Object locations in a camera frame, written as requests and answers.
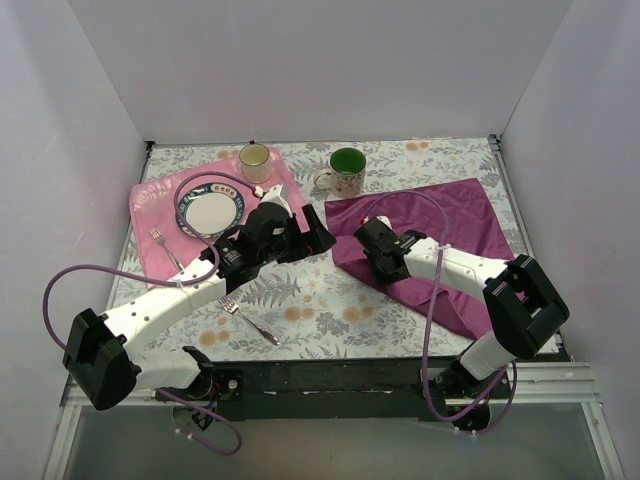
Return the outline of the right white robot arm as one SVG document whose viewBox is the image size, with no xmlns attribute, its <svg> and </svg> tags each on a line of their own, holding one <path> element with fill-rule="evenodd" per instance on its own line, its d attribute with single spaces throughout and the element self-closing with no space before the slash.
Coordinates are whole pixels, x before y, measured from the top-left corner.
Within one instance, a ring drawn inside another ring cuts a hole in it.
<svg viewBox="0 0 640 480">
<path fill-rule="evenodd" d="M 529 360 L 569 318 L 568 306 L 531 256 L 484 258 L 408 230 L 399 236 L 378 218 L 354 237 L 363 247 L 375 281 L 410 277 L 432 280 L 475 298 L 487 308 L 491 329 L 429 383 L 446 397 L 475 397 L 493 374 L 513 360 Z"/>
</svg>

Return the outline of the purple satin napkin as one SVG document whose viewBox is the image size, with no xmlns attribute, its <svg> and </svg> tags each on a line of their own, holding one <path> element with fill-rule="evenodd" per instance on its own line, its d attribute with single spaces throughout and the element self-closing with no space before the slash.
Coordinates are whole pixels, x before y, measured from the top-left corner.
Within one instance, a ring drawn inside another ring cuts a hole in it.
<svg viewBox="0 0 640 480">
<path fill-rule="evenodd" d="M 477 179 L 416 190 L 431 196 L 443 207 L 450 225 L 446 241 L 452 247 L 483 257 L 515 258 Z M 425 315 L 433 290 L 432 281 L 410 278 L 388 286 L 376 284 L 363 249 L 354 237 L 368 210 L 387 217 L 397 234 L 415 230 L 434 239 L 439 239 L 444 229 L 442 213 L 431 202 L 406 193 L 389 198 L 371 194 L 325 203 L 327 228 L 337 240 L 331 249 L 334 264 L 355 279 Z M 481 301 L 444 284 L 439 286 L 433 322 L 472 340 L 491 329 L 488 312 Z"/>
</svg>

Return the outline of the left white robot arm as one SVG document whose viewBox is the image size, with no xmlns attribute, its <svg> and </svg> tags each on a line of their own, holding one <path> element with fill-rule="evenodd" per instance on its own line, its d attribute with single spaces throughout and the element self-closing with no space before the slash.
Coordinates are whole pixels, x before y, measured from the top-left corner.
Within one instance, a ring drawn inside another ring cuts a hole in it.
<svg viewBox="0 0 640 480">
<path fill-rule="evenodd" d="M 197 348 L 146 352 L 146 346 L 198 308 L 228 296 L 273 262 L 290 263 L 329 251 L 335 237 L 314 208 L 302 209 L 308 231 L 284 207 L 262 202 L 243 225 L 230 228 L 174 277 L 101 315 L 87 309 L 72 324 L 63 364 L 98 410 L 131 392 L 169 388 L 185 399 L 205 398 L 215 367 Z"/>
</svg>

